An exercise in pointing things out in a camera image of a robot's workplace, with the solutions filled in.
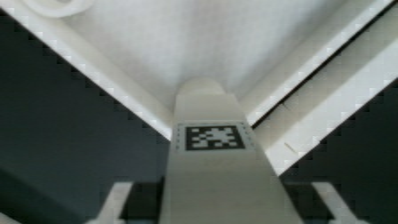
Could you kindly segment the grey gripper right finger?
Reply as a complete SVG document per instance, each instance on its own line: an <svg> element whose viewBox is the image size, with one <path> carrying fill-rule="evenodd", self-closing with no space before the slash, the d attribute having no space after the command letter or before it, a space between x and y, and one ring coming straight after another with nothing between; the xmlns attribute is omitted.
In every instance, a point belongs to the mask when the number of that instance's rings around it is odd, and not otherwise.
<svg viewBox="0 0 398 224"><path fill-rule="evenodd" d="M328 224L371 224L357 218L332 184L328 182L312 182L310 185L333 216Z"/></svg>

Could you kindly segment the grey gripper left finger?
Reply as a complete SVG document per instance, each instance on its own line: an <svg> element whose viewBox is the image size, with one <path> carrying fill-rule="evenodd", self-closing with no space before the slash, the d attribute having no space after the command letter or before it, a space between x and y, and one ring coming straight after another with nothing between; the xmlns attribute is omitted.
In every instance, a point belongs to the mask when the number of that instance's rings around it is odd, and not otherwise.
<svg viewBox="0 0 398 224"><path fill-rule="evenodd" d="M83 224L126 224L120 218L133 183L115 182L110 188L97 216Z"/></svg>

